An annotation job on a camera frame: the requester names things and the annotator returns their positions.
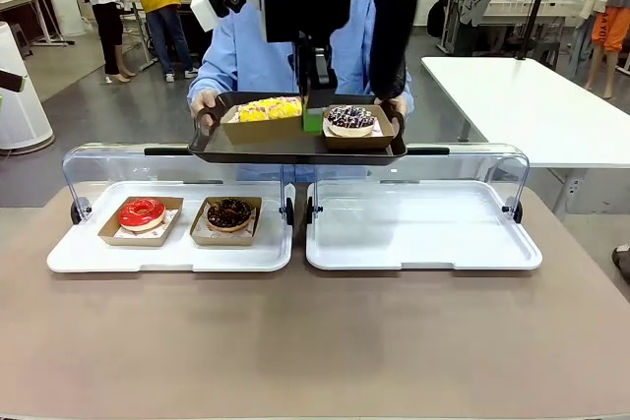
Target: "hand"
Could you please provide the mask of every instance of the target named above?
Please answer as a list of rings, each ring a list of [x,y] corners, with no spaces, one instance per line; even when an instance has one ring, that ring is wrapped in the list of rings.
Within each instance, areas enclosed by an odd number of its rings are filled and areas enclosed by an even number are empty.
[[[383,100],[381,100],[380,98],[376,98],[376,100],[374,100],[374,103],[378,105],[382,101]],[[392,105],[394,105],[394,110],[399,112],[404,117],[407,117],[409,108],[407,106],[407,99],[405,98],[405,95],[403,93],[401,93],[398,97],[390,98],[389,101],[392,103]]]
[[[206,107],[213,108],[215,106],[215,97],[217,97],[219,93],[216,90],[208,89],[202,90],[197,94],[193,102],[190,104],[190,114],[193,117],[193,120],[197,117],[197,114]],[[205,127],[213,126],[213,119],[210,115],[204,116],[202,118],[202,125]]]

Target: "donut box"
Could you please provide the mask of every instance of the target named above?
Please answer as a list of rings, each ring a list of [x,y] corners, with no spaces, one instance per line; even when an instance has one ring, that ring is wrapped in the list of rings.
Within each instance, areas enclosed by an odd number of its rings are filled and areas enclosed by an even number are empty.
[[[302,116],[238,122],[238,106],[230,108],[220,120],[220,125],[233,145],[290,140],[302,137]]]
[[[159,236],[153,237],[151,236],[151,230],[148,232],[144,232],[142,236],[139,234],[137,237],[127,236],[127,237],[119,237],[116,236],[120,230],[120,223],[118,222],[118,214],[120,211],[132,201],[137,199],[146,199],[146,197],[129,197],[123,202],[118,209],[112,214],[109,220],[102,227],[98,236],[108,245],[110,246],[149,246],[149,247],[160,247],[164,244],[168,235],[172,231],[177,221],[177,218],[181,215],[181,209],[184,205],[184,200],[178,197],[151,197],[151,199],[157,199],[164,204],[166,208],[166,218],[167,224],[159,228],[159,231],[156,231],[153,234],[158,234]]]
[[[394,140],[396,131],[380,105],[360,105],[376,118],[377,124],[370,135],[360,138],[338,137],[327,126],[328,116],[335,107],[338,105],[324,110],[324,140],[329,150],[383,150]]]
[[[252,216],[249,224],[234,233],[222,233],[213,231],[208,227],[207,212],[210,204],[229,199],[229,197],[207,197],[199,207],[195,220],[190,227],[190,237],[199,246],[251,246],[254,244],[256,230],[263,206],[263,199],[260,197],[233,197],[246,202],[252,208]]]

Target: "mannequin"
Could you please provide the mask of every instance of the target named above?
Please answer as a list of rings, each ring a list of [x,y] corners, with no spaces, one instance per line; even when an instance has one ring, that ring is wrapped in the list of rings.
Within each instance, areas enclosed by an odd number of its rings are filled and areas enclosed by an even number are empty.
[[[603,56],[606,57],[606,85],[603,98],[613,97],[614,73],[623,39],[630,28],[630,0],[586,0],[583,14],[589,14],[588,6],[598,12],[591,41],[594,46],[593,60],[585,89],[591,90],[599,72]]]

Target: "black bag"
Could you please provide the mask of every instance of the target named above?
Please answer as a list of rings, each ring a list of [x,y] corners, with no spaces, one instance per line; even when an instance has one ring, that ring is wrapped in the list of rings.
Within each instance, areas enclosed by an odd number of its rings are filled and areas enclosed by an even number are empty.
[[[433,37],[441,37],[442,29],[444,28],[444,18],[444,4],[438,0],[429,10],[429,15],[426,18],[426,31]]]

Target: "donut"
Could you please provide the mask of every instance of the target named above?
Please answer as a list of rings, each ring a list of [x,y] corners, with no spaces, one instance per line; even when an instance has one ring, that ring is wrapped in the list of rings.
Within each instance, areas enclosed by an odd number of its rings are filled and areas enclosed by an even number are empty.
[[[338,137],[360,138],[372,133],[376,118],[363,107],[342,105],[330,111],[328,122],[331,132]]]
[[[299,117],[302,102],[299,97],[271,97],[255,100],[238,107],[239,122],[260,122],[279,118]]]
[[[211,230],[233,233],[247,226],[252,206],[239,199],[227,198],[212,202],[208,209],[208,227]]]
[[[158,226],[165,215],[166,207],[158,199],[136,199],[123,206],[118,223],[129,231],[147,231]]]

